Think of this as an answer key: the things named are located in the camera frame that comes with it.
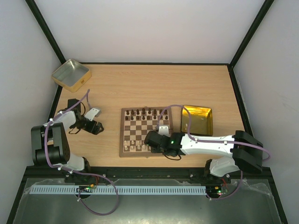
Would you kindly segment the gold tin with white pieces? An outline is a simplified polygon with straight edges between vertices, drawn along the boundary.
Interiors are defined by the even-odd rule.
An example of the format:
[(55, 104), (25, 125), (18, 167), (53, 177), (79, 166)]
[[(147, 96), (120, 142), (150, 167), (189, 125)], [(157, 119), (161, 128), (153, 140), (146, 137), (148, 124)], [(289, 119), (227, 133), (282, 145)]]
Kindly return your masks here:
[(213, 136), (212, 109), (199, 106), (184, 106), (191, 115), (191, 135)]

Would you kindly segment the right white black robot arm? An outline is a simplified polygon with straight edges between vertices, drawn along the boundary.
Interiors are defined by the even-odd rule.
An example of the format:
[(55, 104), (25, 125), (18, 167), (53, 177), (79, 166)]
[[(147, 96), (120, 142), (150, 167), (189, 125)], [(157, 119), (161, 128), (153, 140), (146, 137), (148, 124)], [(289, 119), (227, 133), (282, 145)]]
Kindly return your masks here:
[(242, 171), (251, 174), (262, 172), (263, 154), (270, 152), (261, 142), (244, 132), (236, 131), (233, 135), (212, 137), (195, 136), (188, 133), (172, 133), (170, 136), (156, 131), (149, 131), (144, 144), (149, 146), (153, 154), (181, 157), (192, 154), (216, 155), (218, 159), (206, 162), (204, 178), (213, 183), (226, 174)]

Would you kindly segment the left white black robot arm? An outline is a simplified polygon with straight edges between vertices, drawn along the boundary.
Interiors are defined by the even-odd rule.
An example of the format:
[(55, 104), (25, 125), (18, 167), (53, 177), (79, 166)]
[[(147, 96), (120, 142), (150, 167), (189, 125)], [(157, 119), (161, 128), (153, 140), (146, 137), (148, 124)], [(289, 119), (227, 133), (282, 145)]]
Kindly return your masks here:
[(58, 117), (49, 122), (31, 128), (32, 160), (36, 166), (49, 166), (58, 170), (66, 170), (90, 173), (91, 167), (85, 157), (76, 156), (71, 153), (67, 140), (67, 132), (75, 134), (84, 130), (90, 134), (97, 135), (104, 131), (100, 122), (94, 120), (101, 113), (99, 108), (86, 107), (78, 99), (68, 100), (65, 109), (58, 112)]

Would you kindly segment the wooden chess board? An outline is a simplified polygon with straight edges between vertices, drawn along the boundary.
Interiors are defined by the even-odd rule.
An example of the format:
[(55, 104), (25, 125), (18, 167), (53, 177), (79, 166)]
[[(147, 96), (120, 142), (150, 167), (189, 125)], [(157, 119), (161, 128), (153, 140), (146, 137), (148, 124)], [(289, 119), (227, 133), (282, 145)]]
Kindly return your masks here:
[(120, 127), (120, 157), (151, 157), (151, 147), (144, 140), (149, 131), (155, 131), (157, 124), (166, 126), (173, 132), (171, 109), (163, 111), (163, 107), (122, 108)]

